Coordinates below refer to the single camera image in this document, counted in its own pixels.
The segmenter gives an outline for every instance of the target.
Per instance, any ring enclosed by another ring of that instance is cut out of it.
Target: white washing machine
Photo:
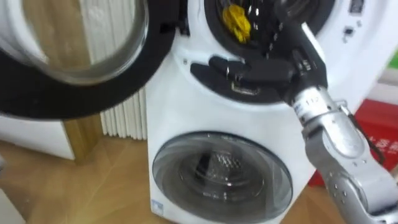
[[[190,36],[177,34],[147,85],[152,211],[176,223],[280,223],[315,169],[291,108],[207,65],[213,55],[258,57],[217,26],[220,2],[188,1]],[[329,92],[355,111],[396,49],[398,1],[298,2],[319,7],[305,20],[325,53]]]

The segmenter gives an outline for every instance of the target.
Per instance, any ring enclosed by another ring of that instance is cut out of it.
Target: washing machine drum
[[[246,60],[265,57],[277,34],[279,21],[272,13],[275,0],[205,0],[206,18],[218,42]],[[306,22],[317,34],[327,21],[335,0],[286,0],[288,15]]]
[[[263,222],[292,199],[286,166],[268,149],[232,134],[176,137],[160,149],[152,171],[171,202],[216,222]]]
[[[0,1],[0,113],[67,119],[133,95],[168,54],[180,1]]]

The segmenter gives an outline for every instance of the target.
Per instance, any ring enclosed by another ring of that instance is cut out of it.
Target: open washing machine door
[[[174,204],[206,220],[257,223],[290,205],[292,179],[270,150],[228,133],[199,132],[165,143],[154,180]]]
[[[168,54],[180,1],[0,0],[0,113],[67,119],[133,95]]]

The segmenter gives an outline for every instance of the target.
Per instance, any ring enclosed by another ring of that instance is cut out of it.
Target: red box
[[[355,114],[360,126],[369,139],[382,151],[386,160],[383,166],[392,170],[398,165],[398,105],[365,100]],[[308,183],[324,186],[318,172]]]

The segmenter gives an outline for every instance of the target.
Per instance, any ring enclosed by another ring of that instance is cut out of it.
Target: yellow cloth
[[[251,25],[241,6],[232,4],[224,9],[223,20],[227,28],[240,43],[245,44],[250,39]]]

